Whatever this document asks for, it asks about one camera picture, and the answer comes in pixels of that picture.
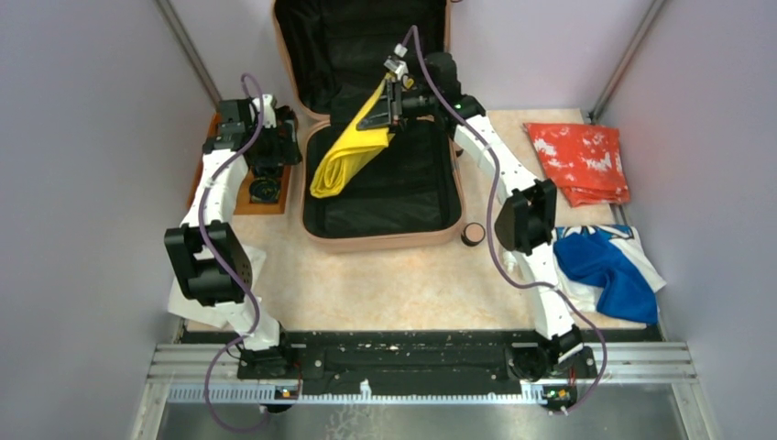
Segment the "yellow cloth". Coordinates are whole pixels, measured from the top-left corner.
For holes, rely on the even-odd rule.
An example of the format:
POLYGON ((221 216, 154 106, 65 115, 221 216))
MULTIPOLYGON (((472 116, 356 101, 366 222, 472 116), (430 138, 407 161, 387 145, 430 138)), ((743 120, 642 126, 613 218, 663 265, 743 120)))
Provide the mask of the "yellow cloth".
POLYGON ((394 135, 387 127, 357 129, 358 122, 367 116, 384 92, 388 77, 386 74, 381 79, 354 119, 325 153, 309 185, 311 196, 322 199, 340 194, 371 160, 389 146, 394 135))

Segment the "pink suitcase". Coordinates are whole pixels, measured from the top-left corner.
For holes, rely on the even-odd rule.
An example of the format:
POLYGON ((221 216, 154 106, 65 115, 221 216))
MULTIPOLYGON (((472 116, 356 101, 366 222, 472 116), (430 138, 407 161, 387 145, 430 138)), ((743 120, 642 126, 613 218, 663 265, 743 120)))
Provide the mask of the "pink suitcase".
POLYGON ((278 1, 279 54, 314 123, 301 142, 301 221, 330 252, 415 248, 457 239, 465 197, 452 140, 419 116, 333 197, 316 198, 314 173, 384 73, 384 60, 417 27, 424 55, 446 52, 448 1, 278 1))

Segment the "red white cloth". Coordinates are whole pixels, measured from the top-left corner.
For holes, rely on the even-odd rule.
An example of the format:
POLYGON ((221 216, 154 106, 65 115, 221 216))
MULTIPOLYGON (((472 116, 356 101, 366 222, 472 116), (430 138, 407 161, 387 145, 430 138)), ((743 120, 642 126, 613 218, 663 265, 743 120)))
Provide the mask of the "red white cloth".
POLYGON ((630 189, 621 163, 619 130, 572 123, 526 123, 545 175, 573 207, 626 204, 630 189))

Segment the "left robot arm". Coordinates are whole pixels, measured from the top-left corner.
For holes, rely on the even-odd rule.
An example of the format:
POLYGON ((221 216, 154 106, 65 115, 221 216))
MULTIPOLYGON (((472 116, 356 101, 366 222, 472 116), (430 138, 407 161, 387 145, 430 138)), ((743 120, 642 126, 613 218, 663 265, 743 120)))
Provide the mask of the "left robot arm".
POLYGON ((202 147, 202 171, 180 224, 163 243, 174 272, 167 310, 238 335, 241 379, 282 379, 294 356, 280 322, 266 313, 252 287, 266 253, 241 244, 231 220, 250 160, 260 141, 277 132, 294 133, 295 117, 279 117, 271 94, 219 104, 215 131, 202 147))

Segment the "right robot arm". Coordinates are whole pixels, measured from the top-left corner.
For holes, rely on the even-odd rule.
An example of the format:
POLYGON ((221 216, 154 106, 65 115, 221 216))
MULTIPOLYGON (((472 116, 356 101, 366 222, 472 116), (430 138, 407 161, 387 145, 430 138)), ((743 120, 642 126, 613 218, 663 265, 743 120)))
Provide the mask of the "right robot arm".
POLYGON ((398 45, 387 56, 385 79, 377 100, 364 104, 354 123, 358 134, 382 130, 394 134, 412 118, 432 116, 455 146, 491 176, 487 198, 486 239, 492 260, 502 275, 519 266, 525 280, 520 288, 532 294, 534 349, 519 350, 509 368, 518 378, 537 381, 561 378, 583 348, 579 327, 558 292, 553 263, 553 231, 557 189, 531 172, 501 139, 486 109, 461 91, 452 56, 435 52, 408 64, 398 45))

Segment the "white cloth under left arm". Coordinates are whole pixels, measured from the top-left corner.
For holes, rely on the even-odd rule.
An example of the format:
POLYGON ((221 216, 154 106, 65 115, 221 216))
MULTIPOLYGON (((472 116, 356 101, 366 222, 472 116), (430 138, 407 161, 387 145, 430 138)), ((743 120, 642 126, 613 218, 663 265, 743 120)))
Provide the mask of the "white cloth under left arm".
MULTIPOLYGON (((254 288, 254 285, 258 281, 259 274, 262 270, 267 254, 265 251, 258 247, 243 245, 242 249, 246 252, 248 261, 251 267, 251 281, 249 286, 254 288)), ((210 327, 218 328, 220 330, 229 327, 227 319, 219 314, 215 309, 208 308, 200 305, 195 300, 187 300, 184 298, 179 283, 174 280, 170 287, 170 295, 168 299, 167 311, 170 314, 179 316, 181 318, 200 323, 202 325, 209 325, 210 327)))

